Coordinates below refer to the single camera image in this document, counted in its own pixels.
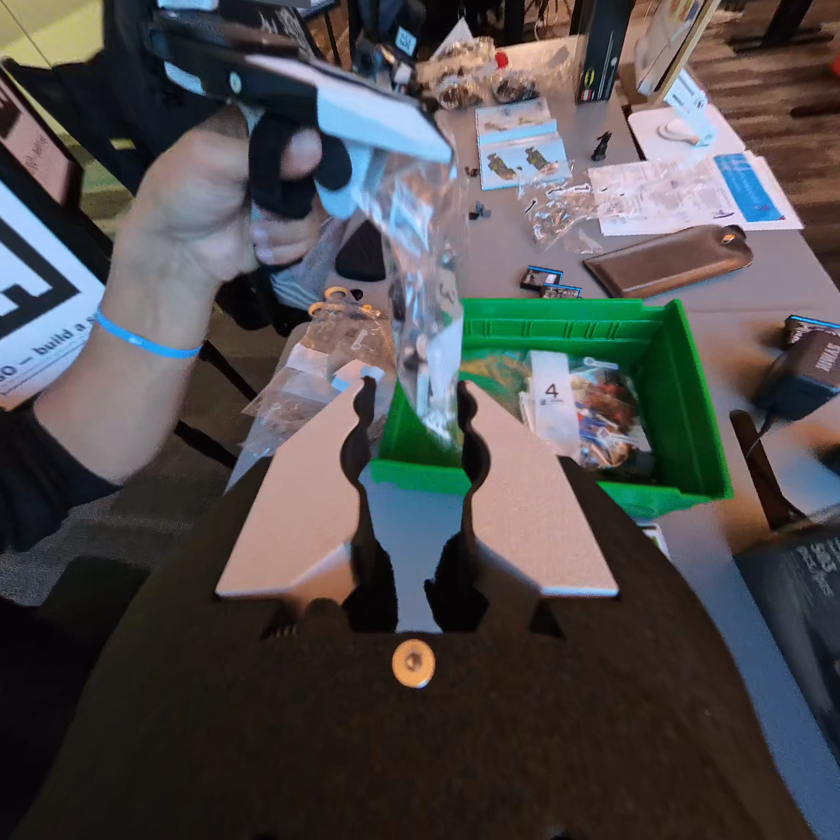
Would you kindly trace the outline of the black power adapter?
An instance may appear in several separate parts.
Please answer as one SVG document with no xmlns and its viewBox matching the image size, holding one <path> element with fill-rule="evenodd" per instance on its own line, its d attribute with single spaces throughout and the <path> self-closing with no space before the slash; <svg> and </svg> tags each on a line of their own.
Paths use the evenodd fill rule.
<svg viewBox="0 0 840 840">
<path fill-rule="evenodd" d="M 794 423 L 813 414 L 839 393 L 839 338 L 825 331 L 802 335 L 771 365 L 752 405 Z"/>
</svg>

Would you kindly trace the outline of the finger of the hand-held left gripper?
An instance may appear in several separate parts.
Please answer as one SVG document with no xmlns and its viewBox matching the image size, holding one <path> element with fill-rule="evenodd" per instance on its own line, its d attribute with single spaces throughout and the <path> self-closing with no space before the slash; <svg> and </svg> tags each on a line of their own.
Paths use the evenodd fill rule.
<svg viewBox="0 0 840 840">
<path fill-rule="evenodd" d="M 345 81 L 321 81 L 317 93 L 321 131 L 374 149 L 449 164 L 453 150 L 415 101 Z"/>
<path fill-rule="evenodd" d="M 318 94 L 335 106 L 342 103 L 347 107 L 353 105 L 375 111 L 424 109 L 419 100 L 379 87 L 371 80 L 319 60 L 265 55 L 246 55 L 245 60 L 276 76 L 316 87 Z"/>
</svg>

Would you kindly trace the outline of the bags of lego parts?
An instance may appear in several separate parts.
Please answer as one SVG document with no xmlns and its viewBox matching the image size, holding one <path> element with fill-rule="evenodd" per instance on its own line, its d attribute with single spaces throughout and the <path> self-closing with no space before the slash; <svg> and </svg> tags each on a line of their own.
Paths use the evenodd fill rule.
<svg viewBox="0 0 840 840">
<path fill-rule="evenodd" d="M 510 66 L 497 71 L 497 49 Z M 486 36 L 458 41 L 416 65 L 413 78 L 427 98 L 448 112 L 525 102 L 545 96 L 568 74 L 571 48 L 560 39 L 501 47 Z"/>
</svg>

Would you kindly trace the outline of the white document stand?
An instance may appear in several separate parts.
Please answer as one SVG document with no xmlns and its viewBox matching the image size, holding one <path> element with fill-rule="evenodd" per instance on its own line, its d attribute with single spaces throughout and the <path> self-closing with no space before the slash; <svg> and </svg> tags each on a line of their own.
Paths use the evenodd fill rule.
<svg viewBox="0 0 840 840">
<path fill-rule="evenodd" d="M 718 1 L 653 2 L 633 53 L 621 65 L 631 109 L 627 122 L 647 161 L 693 161 L 747 150 L 688 69 L 718 7 Z"/>
</svg>

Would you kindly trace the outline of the clear plastic parts bag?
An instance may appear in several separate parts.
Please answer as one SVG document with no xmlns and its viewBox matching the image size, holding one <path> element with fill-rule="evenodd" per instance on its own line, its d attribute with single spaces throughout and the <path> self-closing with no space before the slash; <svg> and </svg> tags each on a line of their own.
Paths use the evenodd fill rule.
<svg viewBox="0 0 840 840">
<path fill-rule="evenodd" d="M 467 234 L 455 162 L 377 151 L 359 193 L 382 235 L 397 380 L 443 450 L 460 446 L 457 382 L 465 311 L 457 280 Z"/>
</svg>

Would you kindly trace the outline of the crumpled empty plastic bag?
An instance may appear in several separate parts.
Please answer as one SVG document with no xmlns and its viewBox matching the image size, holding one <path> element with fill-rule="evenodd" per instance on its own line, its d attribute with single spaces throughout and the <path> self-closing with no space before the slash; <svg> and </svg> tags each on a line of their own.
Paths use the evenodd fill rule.
<svg viewBox="0 0 840 840">
<path fill-rule="evenodd" d="M 343 287 L 327 289 L 309 314 L 301 338 L 287 341 L 272 379 L 245 409 L 254 419 L 241 449 L 245 457 L 272 455 L 366 376 L 376 383 L 367 434 L 378 453 L 396 386 L 391 317 Z"/>
</svg>

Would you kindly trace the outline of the green plastic bin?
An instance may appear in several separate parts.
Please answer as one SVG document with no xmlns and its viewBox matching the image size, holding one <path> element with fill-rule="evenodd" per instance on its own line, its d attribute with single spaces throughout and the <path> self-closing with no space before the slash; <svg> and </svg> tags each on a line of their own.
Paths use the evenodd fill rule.
<svg viewBox="0 0 840 840">
<path fill-rule="evenodd" d="M 464 298 L 463 351 L 550 350 L 618 364 L 639 397 L 652 479 L 599 479 L 632 518 L 733 498 L 700 355 L 680 301 Z"/>
</svg>

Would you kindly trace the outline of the white numbered paper bag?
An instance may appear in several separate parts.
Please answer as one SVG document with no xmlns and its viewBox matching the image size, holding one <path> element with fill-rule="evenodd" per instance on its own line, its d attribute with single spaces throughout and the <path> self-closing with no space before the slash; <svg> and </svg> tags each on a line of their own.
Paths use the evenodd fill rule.
<svg viewBox="0 0 840 840">
<path fill-rule="evenodd" d="M 527 363 L 530 377 L 521 394 L 524 422 L 555 455 L 578 462 L 582 441 L 568 355 L 531 350 Z"/>
</svg>

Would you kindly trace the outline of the dark round chair seat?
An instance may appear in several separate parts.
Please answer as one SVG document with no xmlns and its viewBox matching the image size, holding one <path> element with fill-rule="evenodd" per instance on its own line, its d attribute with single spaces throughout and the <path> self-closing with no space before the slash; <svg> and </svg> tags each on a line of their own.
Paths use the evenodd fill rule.
<svg viewBox="0 0 840 840">
<path fill-rule="evenodd" d="M 380 230 L 370 220 L 358 226 L 342 245 L 334 261 L 336 273 L 356 282 L 385 280 L 383 239 Z"/>
</svg>

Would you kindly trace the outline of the tall black box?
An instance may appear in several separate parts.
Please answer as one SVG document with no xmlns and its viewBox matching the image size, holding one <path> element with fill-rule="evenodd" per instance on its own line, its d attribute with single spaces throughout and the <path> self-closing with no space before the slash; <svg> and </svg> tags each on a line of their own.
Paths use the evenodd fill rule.
<svg viewBox="0 0 840 840">
<path fill-rule="evenodd" d="M 635 1 L 576 1 L 570 34 L 577 35 L 576 104 L 608 101 Z"/>
</svg>

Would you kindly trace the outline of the person's left hand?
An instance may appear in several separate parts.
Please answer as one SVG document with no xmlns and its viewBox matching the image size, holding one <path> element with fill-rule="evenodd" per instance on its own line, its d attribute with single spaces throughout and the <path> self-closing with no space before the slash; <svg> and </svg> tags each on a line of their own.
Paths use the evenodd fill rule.
<svg viewBox="0 0 840 840">
<path fill-rule="evenodd" d="M 194 349 L 220 287 L 259 265 L 299 261 L 326 216 L 315 197 L 303 219 L 264 209 L 253 219 L 246 119 L 224 106 L 143 178 L 115 241 L 101 311 L 145 340 Z"/>
</svg>

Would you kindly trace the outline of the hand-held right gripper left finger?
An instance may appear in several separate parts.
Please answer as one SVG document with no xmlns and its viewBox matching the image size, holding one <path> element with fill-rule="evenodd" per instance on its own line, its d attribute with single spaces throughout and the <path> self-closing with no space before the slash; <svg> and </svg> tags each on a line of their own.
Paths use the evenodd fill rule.
<svg viewBox="0 0 840 840">
<path fill-rule="evenodd" d="M 376 382 L 349 385 L 279 446 L 215 587 L 223 599 L 344 602 Z"/>
</svg>

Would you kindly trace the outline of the person's left forearm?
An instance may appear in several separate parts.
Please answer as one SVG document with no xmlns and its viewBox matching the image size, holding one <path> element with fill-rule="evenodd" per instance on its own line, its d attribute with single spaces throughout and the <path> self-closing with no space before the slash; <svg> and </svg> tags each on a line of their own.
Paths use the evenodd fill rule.
<svg viewBox="0 0 840 840">
<path fill-rule="evenodd" d="M 2 412 L 1 550 L 33 548 L 146 467 L 175 427 L 194 360 L 154 356 L 97 325 L 31 408 Z"/>
</svg>

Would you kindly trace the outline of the white sign black print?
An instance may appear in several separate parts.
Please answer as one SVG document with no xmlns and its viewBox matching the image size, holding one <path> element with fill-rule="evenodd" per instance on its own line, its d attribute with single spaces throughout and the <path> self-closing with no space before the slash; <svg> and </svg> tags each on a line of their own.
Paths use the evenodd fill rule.
<svg viewBox="0 0 840 840">
<path fill-rule="evenodd" d="M 12 411 L 58 379 L 88 341 L 108 278 L 111 242 L 12 168 L 1 184 L 1 407 Z"/>
</svg>

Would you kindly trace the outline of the black leather pouch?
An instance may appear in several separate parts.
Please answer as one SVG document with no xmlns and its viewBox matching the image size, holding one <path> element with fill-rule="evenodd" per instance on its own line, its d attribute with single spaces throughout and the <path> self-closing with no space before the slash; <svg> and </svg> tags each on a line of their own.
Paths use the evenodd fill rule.
<svg viewBox="0 0 840 840">
<path fill-rule="evenodd" d="M 737 225 L 703 224 L 585 259 L 611 298 L 646 300 L 745 269 L 753 252 Z"/>
</svg>

